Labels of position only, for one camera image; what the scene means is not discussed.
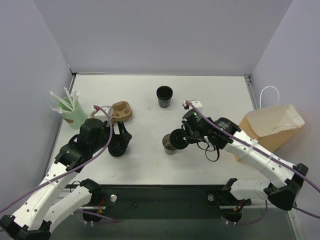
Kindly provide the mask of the black plastic cup lid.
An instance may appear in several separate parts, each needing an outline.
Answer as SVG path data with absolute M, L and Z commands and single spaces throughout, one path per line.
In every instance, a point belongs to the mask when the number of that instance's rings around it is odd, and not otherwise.
M 185 131 L 183 129 L 177 128 L 170 134 L 170 144 L 177 150 L 183 150 L 189 145 L 185 137 Z

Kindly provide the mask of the dark paper coffee cup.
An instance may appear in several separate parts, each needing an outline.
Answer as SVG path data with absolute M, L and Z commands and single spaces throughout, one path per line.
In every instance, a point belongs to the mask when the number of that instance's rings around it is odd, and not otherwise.
M 174 148 L 170 142 L 170 133 L 166 134 L 162 139 L 162 145 L 164 148 L 164 152 L 167 155 L 174 155 L 177 152 L 177 149 Z

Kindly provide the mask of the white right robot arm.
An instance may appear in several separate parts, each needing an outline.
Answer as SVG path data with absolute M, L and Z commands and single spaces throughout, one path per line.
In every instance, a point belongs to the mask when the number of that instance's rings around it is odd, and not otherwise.
M 268 200 L 277 208 L 290 211 L 300 192 L 306 165 L 287 162 L 268 151 L 257 140 L 249 137 L 238 125 L 225 117 L 216 121 L 204 118 L 194 109 L 183 117 L 183 130 L 187 144 L 205 142 L 217 150 L 231 153 L 255 168 L 266 181 L 236 180 L 222 190 L 221 197 L 227 204 L 237 200 Z

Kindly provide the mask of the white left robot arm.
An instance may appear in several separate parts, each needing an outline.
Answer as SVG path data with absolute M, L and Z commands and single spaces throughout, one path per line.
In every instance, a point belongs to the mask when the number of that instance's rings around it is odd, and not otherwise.
M 87 178 L 59 202 L 56 198 L 92 159 L 108 150 L 122 156 L 132 135 L 122 121 L 113 124 L 89 118 L 67 144 L 61 147 L 55 161 L 40 185 L 12 215 L 0 219 L 0 227 L 14 240 L 48 240 L 53 230 L 78 208 L 95 206 L 102 199 L 101 185 Z

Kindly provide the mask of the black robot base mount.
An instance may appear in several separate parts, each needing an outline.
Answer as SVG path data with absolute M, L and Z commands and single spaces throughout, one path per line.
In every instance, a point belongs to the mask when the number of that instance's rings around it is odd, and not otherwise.
M 85 221 L 204 220 L 234 217 L 251 200 L 236 199 L 224 185 L 103 185 L 85 206 Z

